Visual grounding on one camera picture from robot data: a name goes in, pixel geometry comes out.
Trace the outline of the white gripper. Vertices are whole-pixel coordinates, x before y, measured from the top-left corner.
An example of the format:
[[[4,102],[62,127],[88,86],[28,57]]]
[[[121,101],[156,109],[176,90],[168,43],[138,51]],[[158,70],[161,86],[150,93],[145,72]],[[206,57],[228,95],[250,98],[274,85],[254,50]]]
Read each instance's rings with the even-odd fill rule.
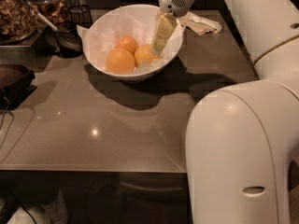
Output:
[[[159,0],[159,7],[163,14],[157,17],[154,36],[151,42],[151,52],[160,55],[178,22],[175,17],[182,17],[188,13],[195,0]]]

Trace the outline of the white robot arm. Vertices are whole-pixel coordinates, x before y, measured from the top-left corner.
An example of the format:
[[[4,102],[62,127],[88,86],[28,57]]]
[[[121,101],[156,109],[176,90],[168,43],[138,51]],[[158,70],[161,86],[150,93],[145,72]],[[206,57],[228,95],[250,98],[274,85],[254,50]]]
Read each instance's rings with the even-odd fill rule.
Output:
[[[299,12],[290,0],[224,0],[257,80],[193,109],[186,168],[193,224],[291,224],[288,170],[299,148]]]

